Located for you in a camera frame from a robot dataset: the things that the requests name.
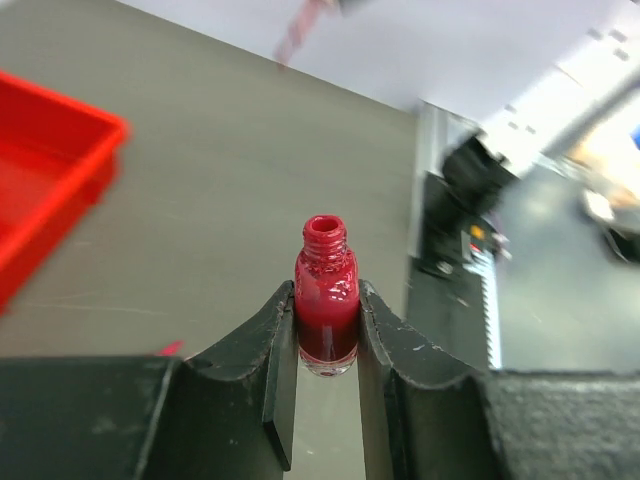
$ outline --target red bottle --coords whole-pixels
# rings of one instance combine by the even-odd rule
[[[340,217],[312,217],[302,236],[295,280],[300,357],[317,375],[339,375],[353,364],[357,353],[358,264],[347,246],[347,229]]]

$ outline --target black mechanical device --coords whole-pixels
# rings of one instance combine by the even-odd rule
[[[510,181],[480,147],[471,138],[452,152],[441,189],[425,196],[416,261],[433,285],[468,281],[456,275],[461,238]],[[640,478],[638,375],[471,366],[360,287],[367,480]],[[1,360],[0,478],[280,480],[293,461],[297,350],[285,282],[186,361]]]

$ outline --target nail polish bottle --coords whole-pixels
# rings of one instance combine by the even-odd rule
[[[312,217],[302,236],[294,302],[300,358],[316,375],[340,375],[357,353],[358,264],[347,246],[347,229],[340,217]]]

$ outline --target red liquid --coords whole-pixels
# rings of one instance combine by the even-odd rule
[[[311,218],[303,236],[295,280],[300,349],[320,362],[339,361],[358,343],[358,264],[339,217]]]

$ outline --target red plastic box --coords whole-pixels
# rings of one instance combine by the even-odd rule
[[[116,173],[126,123],[0,72],[0,309]]]

